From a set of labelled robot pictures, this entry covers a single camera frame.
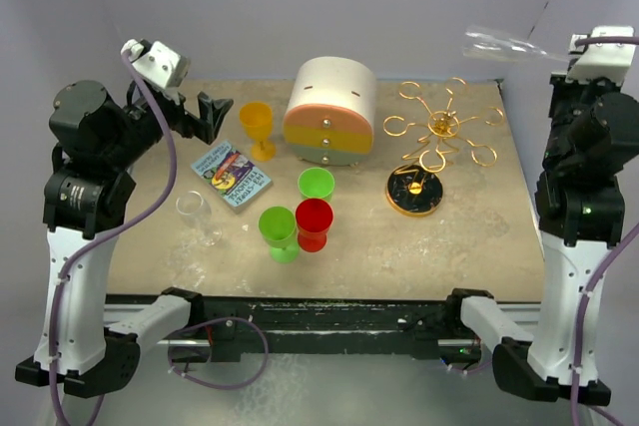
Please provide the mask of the clear round wine glass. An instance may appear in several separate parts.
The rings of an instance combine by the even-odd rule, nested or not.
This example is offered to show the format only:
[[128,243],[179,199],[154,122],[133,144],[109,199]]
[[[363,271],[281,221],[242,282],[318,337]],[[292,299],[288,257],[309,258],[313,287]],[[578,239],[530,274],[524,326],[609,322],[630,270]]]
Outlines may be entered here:
[[211,208],[199,192],[188,191],[179,196],[176,211],[198,244],[213,246],[221,240],[222,231],[214,223]]

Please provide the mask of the clear ribbed flute glass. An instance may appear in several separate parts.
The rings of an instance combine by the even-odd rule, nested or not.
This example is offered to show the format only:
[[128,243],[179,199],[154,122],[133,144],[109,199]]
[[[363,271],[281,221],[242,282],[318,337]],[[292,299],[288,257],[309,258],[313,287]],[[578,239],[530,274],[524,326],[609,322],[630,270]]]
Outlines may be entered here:
[[471,25],[466,28],[462,53],[469,58],[495,62],[552,60],[568,62],[566,54],[556,54],[508,32]]

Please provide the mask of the gold wine glass rack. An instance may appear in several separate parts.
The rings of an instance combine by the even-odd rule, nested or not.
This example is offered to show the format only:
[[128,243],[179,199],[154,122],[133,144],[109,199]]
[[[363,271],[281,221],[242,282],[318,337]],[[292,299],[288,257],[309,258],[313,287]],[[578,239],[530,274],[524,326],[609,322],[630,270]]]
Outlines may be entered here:
[[425,217],[440,206],[444,187],[439,175],[453,165],[452,157],[460,152],[457,143],[469,148],[472,161],[482,167],[494,166],[498,153],[486,144],[480,144],[462,134],[463,128],[473,123],[482,123],[496,128],[505,123],[505,115],[498,107],[488,106],[482,113],[461,116],[454,108],[456,99],[468,90],[468,83],[452,77],[444,83],[448,95],[446,106],[432,108],[425,100],[421,85],[415,81],[404,81],[398,94],[405,100],[419,103],[426,112],[423,121],[408,121],[401,115],[386,117],[382,123],[385,134],[401,138],[422,129],[416,140],[416,148],[401,156],[401,165],[393,169],[385,183],[385,198],[398,213],[409,217]]

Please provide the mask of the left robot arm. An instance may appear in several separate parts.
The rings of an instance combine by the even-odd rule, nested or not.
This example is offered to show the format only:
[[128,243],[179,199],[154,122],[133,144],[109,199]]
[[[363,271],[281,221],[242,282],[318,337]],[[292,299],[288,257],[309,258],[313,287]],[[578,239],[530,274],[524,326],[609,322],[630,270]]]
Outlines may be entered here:
[[149,98],[134,90],[118,105],[99,82],[83,80],[55,97],[49,120],[56,137],[53,172],[44,189],[49,289],[40,343],[20,362],[17,381],[80,398],[123,389],[144,353],[166,336],[202,333],[203,297],[165,289],[143,310],[106,326],[104,306],[116,241],[135,188],[133,164],[163,139],[181,136],[211,144],[233,106],[230,99]]

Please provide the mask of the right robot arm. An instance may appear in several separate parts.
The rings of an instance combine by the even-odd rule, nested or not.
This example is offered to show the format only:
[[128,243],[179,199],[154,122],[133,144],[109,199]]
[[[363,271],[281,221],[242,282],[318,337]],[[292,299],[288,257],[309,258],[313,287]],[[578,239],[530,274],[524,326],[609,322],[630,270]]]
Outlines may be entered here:
[[638,155],[638,103],[612,81],[565,75],[553,88],[550,133],[534,195],[544,258],[537,326],[528,333],[484,291],[457,288],[445,329],[472,331],[492,355],[498,387],[532,401],[606,406],[594,359],[603,259],[618,246],[625,202],[617,175]]

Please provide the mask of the yellow plastic goblet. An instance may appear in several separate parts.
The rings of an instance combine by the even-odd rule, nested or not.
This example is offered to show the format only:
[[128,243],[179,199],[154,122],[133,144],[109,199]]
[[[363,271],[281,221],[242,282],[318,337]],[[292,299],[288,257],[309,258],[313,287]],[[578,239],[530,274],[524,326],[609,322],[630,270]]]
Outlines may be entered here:
[[267,162],[276,154],[276,145],[270,140],[273,130],[273,111],[268,104],[250,102],[239,112],[240,122],[252,140],[251,155],[259,162]]

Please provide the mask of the blue treehouse paperback book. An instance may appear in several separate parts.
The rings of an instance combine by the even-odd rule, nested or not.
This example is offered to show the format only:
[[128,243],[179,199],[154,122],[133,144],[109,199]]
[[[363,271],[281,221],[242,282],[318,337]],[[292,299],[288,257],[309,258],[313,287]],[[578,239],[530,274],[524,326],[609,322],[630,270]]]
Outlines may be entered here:
[[229,141],[191,164],[192,171],[238,213],[273,185],[272,179]]

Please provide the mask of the white round drawer cabinet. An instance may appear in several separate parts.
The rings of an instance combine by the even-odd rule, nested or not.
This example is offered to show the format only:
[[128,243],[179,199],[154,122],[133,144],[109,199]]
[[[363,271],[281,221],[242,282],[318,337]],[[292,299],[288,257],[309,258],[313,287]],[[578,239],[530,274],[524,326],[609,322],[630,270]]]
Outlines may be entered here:
[[301,160],[352,166],[371,152],[377,80],[347,58],[323,56],[298,70],[283,119],[284,139]]

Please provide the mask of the green goblet near cabinet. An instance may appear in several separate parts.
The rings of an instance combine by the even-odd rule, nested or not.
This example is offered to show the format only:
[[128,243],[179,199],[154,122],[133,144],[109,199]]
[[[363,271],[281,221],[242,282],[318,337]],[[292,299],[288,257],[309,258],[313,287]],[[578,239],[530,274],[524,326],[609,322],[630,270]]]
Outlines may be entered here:
[[299,175],[298,188],[305,200],[321,199],[329,202],[335,188],[335,179],[332,173],[324,168],[308,168]]

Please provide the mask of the green goblet front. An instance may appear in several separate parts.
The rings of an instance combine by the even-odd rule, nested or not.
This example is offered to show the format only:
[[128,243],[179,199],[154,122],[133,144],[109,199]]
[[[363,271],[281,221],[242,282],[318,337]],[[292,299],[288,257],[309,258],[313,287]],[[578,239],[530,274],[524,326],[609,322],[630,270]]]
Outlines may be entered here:
[[298,257],[298,228],[291,210],[280,206],[266,209],[259,218],[259,231],[274,261],[290,263]]

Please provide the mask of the red plastic goblet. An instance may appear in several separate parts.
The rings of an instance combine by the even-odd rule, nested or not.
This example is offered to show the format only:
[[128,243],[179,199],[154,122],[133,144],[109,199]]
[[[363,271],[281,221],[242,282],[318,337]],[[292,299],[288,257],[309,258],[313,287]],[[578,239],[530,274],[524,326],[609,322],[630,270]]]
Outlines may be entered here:
[[311,253],[322,250],[334,218],[330,204],[322,199],[304,200],[296,208],[295,217],[300,248]]

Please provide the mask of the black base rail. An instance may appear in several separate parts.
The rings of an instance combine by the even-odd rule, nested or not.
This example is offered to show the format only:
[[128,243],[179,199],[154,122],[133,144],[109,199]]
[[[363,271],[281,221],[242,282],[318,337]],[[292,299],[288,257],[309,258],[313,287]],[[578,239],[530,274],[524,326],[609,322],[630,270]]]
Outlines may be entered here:
[[206,296],[196,320],[215,325],[166,339],[206,347],[214,362],[268,352],[406,355],[475,365],[481,341],[461,323],[461,295],[456,289],[445,300]]

